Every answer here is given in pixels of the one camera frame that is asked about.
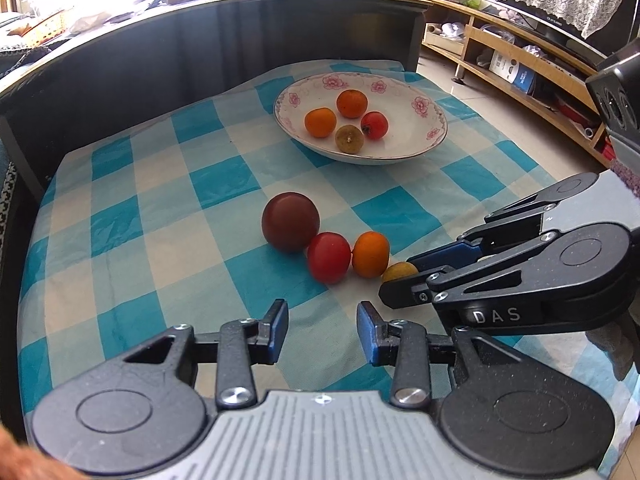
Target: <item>plate rim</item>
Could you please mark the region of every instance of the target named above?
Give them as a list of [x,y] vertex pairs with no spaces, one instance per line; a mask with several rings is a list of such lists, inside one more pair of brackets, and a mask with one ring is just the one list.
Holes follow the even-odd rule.
[[[416,92],[418,92],[418,94],[421,95],[421,97],[425,97],[426,99],[428,99],[429,101],[431,101],[433,103],[433,106],[435,108],[439,108],[441,113],[442,113],[442,118],[444,119],[444,134],[443,136],[440,137],[440,139],[438,140],[438,142],[436,142],[433,146],[430,146],[429,148],[427,148],[426,150],[423,151],[419,151],[416,153],[412,153],[410,155],[399,155],[399,156],[365,156],[365,155],[358,155],[357,153],[355,154],[351,154],[351,153],[343,153],[343,152],[329,152],[328,150],[323,150],[322,148],[320,148],[319,146],[316,146],[315,144],[309,142],[306,139],[302,139],[299,137],[294,137],[284,126],[284,124],[282,124],[282,122],[280,121],[280,117],[278,116],[277,111],[275,110],[275,106],[276,103],[280,100],[280,98],[283,96],[283,94],[285,94],[287,91],[289,91],[289,89],[295,85],[298,84],[300,82],[306,81],[306,80],[310,80],[312,78],[316,78],[316,77],[320,77],[320,76],[327,76],[327,75],[340,75],[340,74],[348,74],[348,75],[360,75],[360,76],[366,76],[366,77],[370,77],[370,76],[375,76],[376,78],[382,78],[382,79],[388,79],[388,80],[392,80],[395,83],[400,83],[408,88],[410,88],[411,90],[414,90]],[[415,86],[411,86],[409,83],[407,83],[406,81],[398,81],[398,79],[393,79],[390,78],[388,76],[385,75],[378,75],[378,74],[372,74],[369,72],[345,72],[345,71],[340,71],[340,72],[323,72],[321,74],[313,74],[313,75],[309,75],[306,77],[303,77],[302,79],[298,79],[297,81],[294,81],[293,83],[291,83],[290,85],[288,85],[282,92],[280,92],[278,94],[278,97],[276,98],[276,100],[273,102],[273,116],[276,119],[276,122],[278,123],[278,126],[282,128],[282,130],[293,140],[297,140],[298,142],[300,142],[303,146],[307,147],[310,150],[321,150],[321,152],[323,153],[331,153],[332,155],[340,155],[340,156],[344,156],[345,158],[352,158],[354,160],[405,160],[408,158],[414,158],[415,156],[420,156],[420,155],[424,155],[425,153],[431,151],[433,148],[436,148],[437,146],[439,146],[442,141],[445,139],[445,137],[447,137],[447,134],[449,133],[449,121],[447,121],[447,116],[444,113],[444,110],[442,109],[442,107],[430,96],[428,96],[427,94],[425,94],[422,89],[416,88]]]

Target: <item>floral plate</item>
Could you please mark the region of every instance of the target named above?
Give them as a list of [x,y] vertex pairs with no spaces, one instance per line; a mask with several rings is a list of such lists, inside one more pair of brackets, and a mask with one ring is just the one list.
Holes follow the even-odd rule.
[[[335,112],[336,130],[345,124],[360,127],[360,119],[345,119],[335,105],[346,89],[363,92],[369,100],[367,112],[382,112],[389,121],[386,135],[380,140],[365,139],[357,155],[338,150],[333,134],[316,139],[305,129],[305,115],[322,107]],[[285,132],[309,149],[334,160],[367,166],[395,164],[421,155],[447,135],[444,112],[431,98],[407,83],[367,73],[334,72],[296,81],[276,99],[274,115]]]

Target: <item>tablecloth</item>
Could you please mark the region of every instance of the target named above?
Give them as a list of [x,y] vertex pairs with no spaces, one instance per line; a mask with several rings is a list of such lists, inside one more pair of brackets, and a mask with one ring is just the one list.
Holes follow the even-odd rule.
[[[446,140],[378,167],[335,162],[294,142],[273,119],[276,97],[295,80],[331,71],[371,72],[421,88],[446,113]],[[352,272],[337,285],[315,282],[303,254],[266,244],[260,217],[268,200],[302,192],[317,205],[322,231],[351,244],[362,232],[382,232],[399,261],[448,243],[553,181],[463,102],[391,61],[281,67],[71,152],[40,205],[24,270],[24,413],[57,384],[167,326],[217,331],[231,319],[262,317],[275,298],[289,303],[290,328],[277,365],[254,367],[260,391],[369,388],[386,396],[392,370],[366,364],[357,303],[372,301],[385,319],[402,316],[441,332],[433,308],[392,311],[378,299],[378,280]],[[636,371],[617,382],[583,333],[503,340],[609,401],[618,431],[601,468],[608,474],[638,416]],[[201,394],[213,391],[213,367],[200,369]],[[434,394],[446,394],[444,367],[433,375]]]

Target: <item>wooden tv stand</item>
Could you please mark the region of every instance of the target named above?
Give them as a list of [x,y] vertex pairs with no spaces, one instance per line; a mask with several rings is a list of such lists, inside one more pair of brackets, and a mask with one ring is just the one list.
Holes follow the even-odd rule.
[[[596,105],[593,103],[591,95],[583,81],[583,79],[586,79],[588,76],[596,73],[591,66],[554,44],[549,43],[543,38],[539,38],[537,35],[497,16],[493,16],[461,4],[448,2],[447,0],[421,1],[425,3],[424,12],[427,23],[446,23],[456,21],[466,24],[465,41],[463,43],[461,56],[444,50],[438,46],[423,43],[423,45],[428,49],[433,50],[434,52],[437,52],[458,64],[454,81],[456,79],[462,80],[465,76],[465,72],[469,70],[488,83],[491,83],[491,85],[502,90],[505,94],[516,99],[516,101],[525,105],[530,110],[533,110],[542,118],[546,119],[558,130],[579,144],[599,163],[606,168],[609,167],[609,161],[604,157],[604,155],[602,155],[606,135],[603,123],[600,123],[597,129],[595,129],[593,138],[589,139],[567,117],[559,112],[551,111],[542,102],[520,91],[500,76],[495,75],[487,69],[479,67],[476,65],[476,59],[486,47],[497,50],[501,54],[510,56],[511,59],[516,59],[523,65],[534,70],[539,77],[546,78],[555,83],[597,114],[598,111]],[[535,44],[542,48],[546,53],[561,59],[579,72],[580,79],[569,75],[553,63],[535,57],[518,46],[508,43],[507,41],[504,41],[493,34],[489,34],[484,30],[480,30],[483,25],[487,24],[498,25],[499,27],[510,31],[514,36],[520,37],[530,44]]]

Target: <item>paper roll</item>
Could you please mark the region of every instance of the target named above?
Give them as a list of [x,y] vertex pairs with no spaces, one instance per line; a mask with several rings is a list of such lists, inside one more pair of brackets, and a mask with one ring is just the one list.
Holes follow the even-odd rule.
[[431,34],[441,34],[442,29],[440,28],[439,23],[427,23],[427,32]]

